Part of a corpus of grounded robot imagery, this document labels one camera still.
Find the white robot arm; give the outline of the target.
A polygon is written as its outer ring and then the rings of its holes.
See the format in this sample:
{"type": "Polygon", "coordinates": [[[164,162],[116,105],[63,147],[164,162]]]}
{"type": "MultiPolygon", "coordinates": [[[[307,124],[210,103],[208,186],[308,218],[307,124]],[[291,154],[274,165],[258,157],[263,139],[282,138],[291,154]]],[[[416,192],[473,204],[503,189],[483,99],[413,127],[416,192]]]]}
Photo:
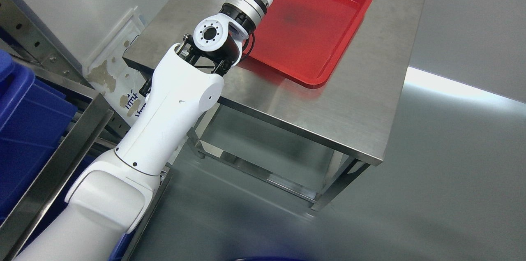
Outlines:
{"type": "Polygon", "coordinates": [[[233,7],[259,25],[273,0],[226,0],[192,35],[170,47],[152,76],[146,106],[120,143],[94,160],[66,194],[66,208],[16,261],[107,261],[139,224],[160,174],[197,119],[221,95],[223,75],[242,58],[244,27],[233,7]]]}

